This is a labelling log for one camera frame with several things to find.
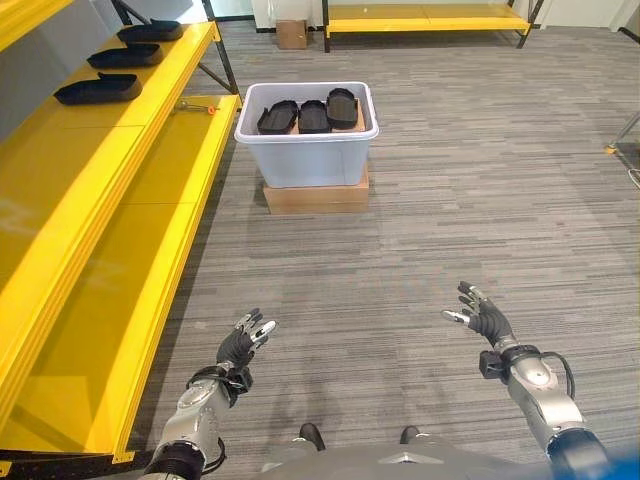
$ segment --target white plastic bin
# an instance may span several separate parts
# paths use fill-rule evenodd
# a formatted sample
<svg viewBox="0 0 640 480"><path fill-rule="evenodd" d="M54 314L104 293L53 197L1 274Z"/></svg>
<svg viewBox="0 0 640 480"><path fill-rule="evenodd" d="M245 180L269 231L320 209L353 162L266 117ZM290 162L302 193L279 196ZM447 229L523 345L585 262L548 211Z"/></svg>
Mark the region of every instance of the white plastic bin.
<svg viewBox="0 0 640 480"><path fill-rule="evenodd" d="M260 135L258 119L281 100L326 101L334 88L348 88L360 102L365 131L305 135ZM371 91L362 82L257 83L249 87L235 139L246 144L270 187L356 185L378 135Z"/></svg>

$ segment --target small box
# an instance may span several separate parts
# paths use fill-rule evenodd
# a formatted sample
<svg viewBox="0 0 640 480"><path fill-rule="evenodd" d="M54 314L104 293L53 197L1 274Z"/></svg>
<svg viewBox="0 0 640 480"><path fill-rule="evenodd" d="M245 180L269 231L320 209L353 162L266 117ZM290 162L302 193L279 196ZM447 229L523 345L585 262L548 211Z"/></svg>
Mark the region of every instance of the small box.
<svg viewBox="0 0 640 480"><path fill-rule="evenodd" d="M369 208L369 172L357 185L331 187L263 187L272 215L294 213L358 213Z"/></svg>
<svg viewBox="0 0 640 480"><path fill-rule="evenodd" d="M304 50L307 48L306 20L278 20L276 22L278 47L283 50Z"/></svg>

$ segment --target yellow shelving unit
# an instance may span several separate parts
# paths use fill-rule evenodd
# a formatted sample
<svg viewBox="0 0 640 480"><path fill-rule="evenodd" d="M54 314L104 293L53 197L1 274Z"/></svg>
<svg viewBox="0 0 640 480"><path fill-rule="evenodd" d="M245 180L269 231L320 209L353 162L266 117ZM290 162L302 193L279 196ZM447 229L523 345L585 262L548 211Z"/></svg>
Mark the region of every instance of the yellow shelving unit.
<svg viewBox="0 0 640 480"><path fill-rule="evenodd" d="M239 106L232 95L189 102L217 111L167 121L58 316L0 449L126 458L155 345Z"/></svg>
<svg viewBox="0 0 640 480"><path fill-rule="evenodd" d="M26 3L0 0L0 27L10 11L26 19ZM160 64L117 70L138 76L136 99L69 107L50 97L0 145L0 477L30 475L33 462L14 451L34 452L39 475L68 454L133 465L140 396L240 106L206 10L212 21L160 43ZM48 18L38 12L14 30ZM233 93L186 99L213 115L175 110L212 42L230 85L205 71ZM103 49L119 46L114 37ZM65 84L94 78L87 65Z"/></svg>
<svg viewBox="0 0 640 480"><path fill-rule="evenodd" d="M443 30L515 30L524 45L533 19L542 6L537 0L532 20L521 18L507 4L358 4L329 5L323 0L325 52L332 33L421 32Z"/></svg>
<svg viewBox="0 0 640 480"><path fill-rule="evenodd" d="M0 0L0 52L73 0Z"/></svg>
<svg viewBox="0 0 640 480"><path fill-rule="evenodd" d="M128 103L47 99L0 146L0 428L102 230L217 30L191 25ZM122 45L116 39L105 48ZM69 80L96 78L81 68Z"/></svg>

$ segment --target gray carpet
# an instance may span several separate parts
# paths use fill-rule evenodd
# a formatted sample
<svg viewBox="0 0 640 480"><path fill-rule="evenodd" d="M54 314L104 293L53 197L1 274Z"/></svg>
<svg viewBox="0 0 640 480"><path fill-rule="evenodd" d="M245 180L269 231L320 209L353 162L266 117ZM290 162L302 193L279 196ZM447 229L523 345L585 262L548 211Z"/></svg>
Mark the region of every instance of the gray carpet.
<svg viewBox="0 0 640 480"><path fill-rule="evenodd" d="M327 55L320 34L306 51L279 51L252 22L221 30L243 92L369 84L381 128L371 207L270 216L248 149L229 141L132 448L153 447L185 380L259 306L281 328L252 365L252 391L221 419L229 459L213 478L250 478L267 446L306 421L329 447L396 441L416 424L541 461L505 388L477 370L487 344L438 315L456 306L461 279L494 298L523 342L565 354L607 447L637 442L638 190L603 152L639 108L637 44L549 28L523 50L510 34L358 35L336 36ZM216 57L212 47L207 63ZM211 85L197 73L189 91Z"/></svg>

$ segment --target white wall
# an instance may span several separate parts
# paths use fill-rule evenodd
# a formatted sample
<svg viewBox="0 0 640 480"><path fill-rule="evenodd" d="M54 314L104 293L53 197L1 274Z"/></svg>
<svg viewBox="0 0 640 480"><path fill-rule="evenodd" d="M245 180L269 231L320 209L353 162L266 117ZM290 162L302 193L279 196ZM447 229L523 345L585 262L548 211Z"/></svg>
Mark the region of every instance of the white wall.
<svg viewBox="0 0 640 480"><path fill-rule="evenodd" d="M639 0L546 0L538 23L547 26L609 27L625 26Z"/></svg>
<svg viewBox="0 0 640 480"><path fill-rule="evenodd" d="M635 12L629 18L626 27L636 35L640 35L640 7L636 7Z"/></svg>

